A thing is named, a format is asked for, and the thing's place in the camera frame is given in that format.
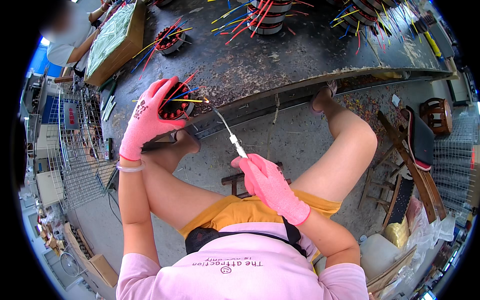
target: yellow tool handle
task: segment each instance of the yellow tool handle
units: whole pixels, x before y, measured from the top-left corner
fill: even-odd
[[[442,53],[440,52],[440,49],[438,48],[437,43],[435,43],[435,41],[430,36],[430,33],[427,31],[423,34],[425,35],[425,37],[427,38],[430,46],[432,47],[433,51],[435,52],[436,57],[441,57]]]

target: yellow shorts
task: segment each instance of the yellow shorts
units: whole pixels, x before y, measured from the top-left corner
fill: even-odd
[[[341,202],[328,201],[299,190],[293,192],[300,200],[327,218],[336,213],[342,205]],[[283,220],[257,196],[240,199],[230,195],[202,211],[178,232],[186,239],[190,231],[197,227],[220,230],[228,225],[247,222],[283,223]]]

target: workbench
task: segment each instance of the workbench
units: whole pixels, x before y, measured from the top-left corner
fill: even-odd
[[[276,109],[275,94],[278,94],[280,109],[308,102],[322,83],[330,79],[341,79],[338,93],[404,82],[405,79],[380,80],[370,74],[379,72],[408,71],[408,80],[432,80],[452,74],[445,62],[439,62],[425,38],[412,39],[405,21],[400,22],[404,42],[394,36],[387,38],[385,53],[374,35],[360,35],[360,50],[357,55],[358,38],[345,36],[341,26],[331,28],[329,22],[338,14],[338,9],[326,1],[315,1],[315,8],[295,4],[293,10],[306,12],[285,19],[280,32],[270,36],[251,31],[241,33],[230,44],[225,43],[231,35],[217,35],[212,29],[246,12],[243,8],[231,17],[215,24],[213,20],[228,11],[226,1],[174,0],[159,9],[148,6],[145,18],[144,45],[150,44],[164,28],[173,25],[182,16],[188,20],[186,27],[195,29],[186,32],[184,45],[167,56],[154,53],[142,74],[144,62],[131,74],[131,70],[143,57],[141,55],[124,65],[126,72],[120,77],[115,91],[117,105],[107,122],[102,123],[104,138],[113,138],[114,157],[127,128],[133,108],[142,92],[162,78],[178,76],[180,81],[199,70],[190,87],[204,85],[190,98],[206,96],[221,112],[232,127],[255,119]],[[239,2],[231,1],[236,7]],[[224,129],[217,122],[210,108],[201,103],[196,105],[188,124],[194,124],[197,137],[204,138]]]

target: gloved hand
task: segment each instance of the gloved hand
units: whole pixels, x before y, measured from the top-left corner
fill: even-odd
[[[257,195],[268,207],[284,216],[292,225],[300,225],[310,214],[310,206],[297,196],[288,186],[280,168],[257,154],[247,154],[232,160],[234,168],[240,167],[245,173],[245,187],[252,195]]]
[[[123,135],[120,156],[127,160],[139,160],[142,146],[157,135],[185,127],[185,120],[160,119],[158,108],[170,89],[179,81],[177,76],[155,81],[138,99],[128,127]]]

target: smiley face logo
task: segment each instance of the smiley face logo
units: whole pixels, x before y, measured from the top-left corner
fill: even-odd
[[[232,273],[232,269],[230,269],[229,267],[222,267],[220,269],[220,272],[222,272],[222,274],[228,274],[228,273]]]

